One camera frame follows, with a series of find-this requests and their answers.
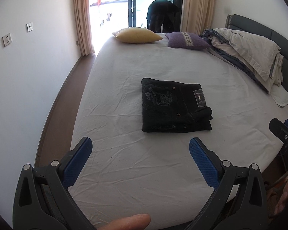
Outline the left hand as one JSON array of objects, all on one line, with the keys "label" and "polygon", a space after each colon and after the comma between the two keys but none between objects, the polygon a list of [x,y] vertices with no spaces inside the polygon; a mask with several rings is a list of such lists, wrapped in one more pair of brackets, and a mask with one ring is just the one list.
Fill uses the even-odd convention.
[{"label": "left hand", "polygon": [[150,222],[149,214],[137,214],[114,220],[105,226],[99,227],[98,230],[143,230]]}]

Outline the right hand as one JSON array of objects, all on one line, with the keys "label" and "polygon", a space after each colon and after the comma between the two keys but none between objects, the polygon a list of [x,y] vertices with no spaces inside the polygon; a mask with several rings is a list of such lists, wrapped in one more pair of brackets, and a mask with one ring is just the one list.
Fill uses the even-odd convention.
[{"label": "right hand", "polygon": [[274,215],[278,215],[284,210],[287,200],[288,200],[288,176],[285,178],[285,186],[282,191],[282,195],[277,205],[275,206]]}]

